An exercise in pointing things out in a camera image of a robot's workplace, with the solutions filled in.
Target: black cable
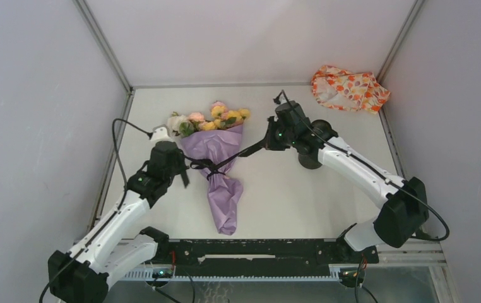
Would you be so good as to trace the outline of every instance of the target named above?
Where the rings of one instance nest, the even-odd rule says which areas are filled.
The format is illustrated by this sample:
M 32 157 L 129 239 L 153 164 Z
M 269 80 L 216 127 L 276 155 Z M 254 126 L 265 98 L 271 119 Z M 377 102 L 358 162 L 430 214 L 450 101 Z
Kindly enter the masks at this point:
M 120 152 L 118 150 L 118 144 L 117 144 L 117 140 L 116 140 L 116 132 L 114 130 L 114 126 L 116 124 L 116 121 L 122 121 L 122 122 L 125 122 L 126 124 L 134 127 L 135 129 L 137 129 L 138 131 L 141 131 L 142 133 L 145 133 L 148 135 L 148 137 L 151 139 L 151 137 L 153 136 L 153 133 L 149 133 L 147 131 L 145 131 L 144 129 L 141 129 L 139 128 L 138 126 L 134 125 L 133 123 L 125 120 L 125 119 L 121 119 L 121 118 L 116 118 L 112 121 L 112 127 L 111 127 L 111 130 L 112 130 L 112 142 L 114 143 L 114 153 L 116 154 L 116 161 L 118 162 L 118 165 L 120 166 L 120 171 L 122 173 L 122 178 L 123 178 L 123 182 L 124 182 L 124 192 L 123 192 L 123 196 L 122 196 L 122 199 L 120 200 L 120 203 L 117 207 L 118 210 L 121 209 L 124 201 L 125 201 L 125 198 L 127 196 L 127 177 L 125 175 L 125 171 L 123 169 L 123 165 L 122 165 L 122 161 L 120 160 Z M 81 250 L 75 254 L 75 256 L 66 264 L 64 265 L 54 276 L 53 278 L 47 282 L 47 284 L 45 285 L 42 293 L 40 294 L 40 300 L 39 302 L 40 303 L 43 303 L 44 301 L 44 296 L 45 294 L 47 293 L 47 290 L 49 289 L 49 287 L 53 284 L 54 280 L 56 278 L 58 278 L 58 276 L 60 276 L 60 274 L 66 270 L 66 268 L 68 268 L 68 266 L 73 263 L 79 256 L 80 254 L 92 243 L 92 241 L 97 237 L 97 235 L 99 233 L 101 233 L 101 231 L 103 231 L 103 229 L 110 223 L 110 221 L 114 218 L 114 216 L 116 216 L 117 213 L 113 213 L 108 219 L 107 221 L 105 221 L 105 223 L 97 230 L 97 232 L 95 234 L 93 234 L 90 239 L 88 240 L 88 242 L 86 242 L 85 244 L 85 247 L 84 248 L 81 248 Z
M 367 289 L 365 286 L 361 286 L 362 289 L 364 289 L 369 295 L 371 295 L 372 299 L 374 300 L 375 303 L 378 303 L 378 300 L 376 300 L 375 296 L 372 294 L 370 290 Z
M 303 119 L 302 119 L 302 116 L 296 111 L 296 108 L 291 104 L 291 102 L 289 101 L 289 99 L 287 98 L 287 95 L 285 94 L 285 91 L 282 90 L 280 92 L 280 94 L 277 96 L 277 99 L 279 100 L 280 96 L 283 95 L 285 101 L 287 102 L 287 104 L 289 104 L 289 106 L 291 107 L 291 109 L 293 110 L 293 112 L 296 114 L 296 116 L 298 118 L 300 118 L 300 121 L 302 121 L 302 123 L 304 123 L 304 125 L 308 128 L 308 130 L 313 134 L 315 135 L 315 137 L 317 137 L 319 140 L 321 140 L 325 145 L 328 145 L 329 147 L 332 147 L 336 150 L 338 150 L 339 152 L 342 152 L 344 153 L 347 157 L 352 157 L 354 159 L 356 159 L 358 162 L 360 162 L 361 164 L 365 165 L 365 167 L 367 167 L 369 170 L 371 170 L 373 173 L 375 173 L 378 177 L 380 177 L 380 179 L 382 180 L 386 180 L 387 178 L 384 176 L 384 174 L 382 174 L 381 172 L 379 172 L 377 169 L 375 169 L 373 166 L 371 166 L 370 164 L 368 164 L 366 161 L 364 161 L 363 159 L 361 159 L 360 157 L 354 155 L 353 153 L 348 153 L 347 150 L 344 150 L 343 148 L 340 148 L 339 146 L 335 146 L 333 144 L 331 144 L 330 142 L 326 141 L 325 139 L 323 139 L 322 137 L 320 137 L 317 132 L 315 132 L 315 130 L 313 130 L 313 128 L 308 125 L 308 123 L 306 123 Z M 439 237 L 419 237 L 419 236 L 411 236 L 411 238 L 414 238 L 414 239 L 419 239 L 419 240 L 423 240 L 423 241 L 434 241 L 434 242 L 441 242 L 443 240 L 446 240 L 448 237 L 449 237 L 449 234 L 451 233 L 450 229 L 449 229 L 449 225 L 447 224 L 447 222 L 445 222 L 445 220 L 443 219 L 442 216 L 440 216 L 440 214 L 437 213 L 437 211 L 435 209 L 433 209 L 430 205 L 428 205 L 427 203 L 423 202 L 421 199 L 419 199 L 418 197 L 412 195 L 411 193 L 409 193 L 408 191 L 404 190 L 402 187 L 396 185 L 395 183 L 393 183 L 393 181 L 389 180 L 388 184 L 390 186 L 393 186 L 394 188 L 402 191 L 403 193 L 405 193 L 406 195 L 412 197 L 413 199 L 415 199 L 416 201 L 418 201 L 421 205 L 425 206 L 431 213 L 434 214 L 434 216 L 441 222 L 441 224 L 443 225 L 443 227 L 445 228 L 445 235 L 441 238 Z
M 359 286 L 359 274 L 361 273 L 361 266 L 365 262 L 365 257 L 361 258 L 361 261 L 358 265 L 358 270 L 356 271 L 356 283 L 354 284 L 354 296 L 356 298 L 356 303 L 359 303 L 359 298 L 358 298 L 358 286 Z
M 409 193 L 408 191 L 404 190 L 402 187 L 396 185 L 395 183 L 393 183 L 392 181 L 389 182 L 389 185 L 397 188 L 398 190 L 400 191 L 403 191 L 405 194 L 407 194 L 408 196 L 412 197 L 413 199 L 417 200 L 417 202 L 421 203 L 422 205 L 424 205 L 426 208 L 428 208 L 428 210 L 434 214 L 434 216 L 436 216 L 436 218 L 441 222 L 441 224 L 443 225 L 443 227 L 445 228 L 445 235 L 441 238 L 438 238 L 438 237 L 421 237 L 421 236 L 411 236 L 411 238 L 414 238 L 414 239 L 419 239 L 419 240 L 423 240 L 423 241 L 434 241 L 434 242 L 441 242 L 443 240 L 446 240 L 449 235 L 451 234 L 451 230 L 449 229 L 449 225 L 447 224 L 447 222 L 445 222 L 445 220 L 443 220 L 443 218 L 441 218 L 441 216 L 437 213 L 437 211 L 435 209 L 433 209 L 430 205 L 428 205 L 427 203 L 424 203 L 421 199 L 419 199 L 418 197 L 412 195 L 411 193 Z
M 149 132 L 145 131 L 144 129 L 139 128 L 138 126 L 134 125 L 133 123 L 131 123 L 131 122 L 125 120 L 125 119 L 116 118 L 116 119 L 112 120 L 111 131 L 112 131 L 112 142 L 114 143 L 114 154 L 116 156 L 116 162 L 118 163 L 118 166 L 120 166 L 120 171 L 122 173 L 122 179 L 123 179 L 123 182 L 124 182 L 124 189 L 126 189 L 127 188 L 127 176 L 125 175 L 125 170 L 123 169 L 122 160 L 120 159 L 120 151 L 118 150 L 118 142 L 117 142 L 117 139 L 116 139 L 116 131 L 114 129 L 114 126 L 116 125 L 116 121 L 121 121 L 125 124 L 128 124 L 128 125 L 134 127 L 138 131 L 141 131 L 142 133 L 147 134 L 150 139 L 153 136 L 153 133 L 149 133 Z M 118 205 L 118 210 L 121 208 L 124 199 L 125 199 L 125 195 L 122 197 L 122 200 L 121 200 L 120 204 Z
M 161 262 L 161 263 L 162 264 L 174 265 L 174 264 L 171 264 L 171 263 L 163 263 L 163 262 Z M 184 271 L 185 274 L 189 277 L 189 280 L 190 280 L 191 286 L 192 286 L 192 303 L 194 303 L 196 301 L 196 287 L 194 286 L 194 280 L 192 279 L 192 276 L 186 270 L 184 270 L 182 268 L 179 268 L 179 269 Z M 153 287 L 153 290 L 157 291 L 158 293 L 160 293 L 161 295 L 165 296 L 166 298 L 170 299 L 173 302 L 180 303 L 178 300 L 176 300 L 175 298 L 171 297 L 169 294 L 166 294 L 165 292 L 163 292 L 159 288 L 156 288 L 156 286 L 153 285 L 153 284 L 155 284 L 157 279 L 159 279 L 159 277 L 156 277 L 151 283 L 151 287 Z

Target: white flower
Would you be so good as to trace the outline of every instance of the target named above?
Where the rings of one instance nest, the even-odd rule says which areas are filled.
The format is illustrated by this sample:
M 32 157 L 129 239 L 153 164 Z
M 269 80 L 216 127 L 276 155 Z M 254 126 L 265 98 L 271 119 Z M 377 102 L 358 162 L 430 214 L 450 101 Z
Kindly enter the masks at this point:
M 166 125 L 168 126 L 169 129 L 171 129 L 175 132 L 179 132 L 179 126 L 183 122 L 189 122 L 189 118 L 187 118 L 187 116 L 185 116 L 185 115 L 174 116 L 174 117 L 168 118 L 168 121 L 166 122 Z

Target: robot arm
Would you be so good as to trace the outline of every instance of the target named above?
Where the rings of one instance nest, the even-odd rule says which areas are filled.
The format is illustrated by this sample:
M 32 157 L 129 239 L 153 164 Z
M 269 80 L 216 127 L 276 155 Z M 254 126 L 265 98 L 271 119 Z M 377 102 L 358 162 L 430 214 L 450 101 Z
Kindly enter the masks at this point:
M 152 227 L 117 247 L 127 229 L 167 192 L 176 175 L 181 175 L 185 186 L 189 182 L 184 155 L 166 127 L 155 129 L 151 142 L 155 147 L 149 161 L 129 178 L 112 209 L 67 253 L 56 251 L 49 258 L 50 291 L 56 297 L 67 303 L 102 302 L 118 280 L 153 259 L 160 249 L 156 238 L 164 234 Z
M 279 106 L 276 117 L 268 119 L 263 147 L 295 148 L 300 164 L 307 169 L 331 167 L 361 188 L 381 210 L 375 218 L 355 223 L 339 236 L 337 243 L 342 246 L 343 258 L 351 251 L 376 244 L 401 247 L 428 219 L 428 209 L 406 193 L 426 201 L 425 187 L 419 179 L 406 181 L 378 167 L 352 149 L 328 122 L 310 122 L 301 106 L 289 101 L 284 91 L 274 101 Z

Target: orange patterned cloth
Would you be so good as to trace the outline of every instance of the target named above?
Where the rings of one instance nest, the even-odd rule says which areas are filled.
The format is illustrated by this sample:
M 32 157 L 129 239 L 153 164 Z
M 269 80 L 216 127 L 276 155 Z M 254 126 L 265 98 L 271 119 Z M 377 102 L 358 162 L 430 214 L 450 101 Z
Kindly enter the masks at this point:
M 325 65 L 311 80 L 317 103 L 329 109 L 376 113 L 388 101 L 390 91 L 383 88 L 372 73 L 354 74 Z

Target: black motor joint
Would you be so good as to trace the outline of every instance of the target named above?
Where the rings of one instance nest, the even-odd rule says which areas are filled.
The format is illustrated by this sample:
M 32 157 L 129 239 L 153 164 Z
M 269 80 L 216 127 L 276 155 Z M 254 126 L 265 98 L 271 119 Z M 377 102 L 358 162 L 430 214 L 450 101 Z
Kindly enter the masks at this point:
M 267 150 L 295 148 L 302 166 L 307 169 L 321 167 L 322 164 L 318 162 L 318 151 L 324 147 L 323 140 L 327 141 L 332 137 L 337 137 L 337 132 L 327 121 L 311 122 L 304 114 L 300 104 L 293 100 L 289 101 L 285 92 L 282 91 L 274 101 L 279 103 L 280 98 L 284 98 L 288 102 L 280 104 L 276 108 L 277 119 L 274 116 L 268 119 L 265 148 Z

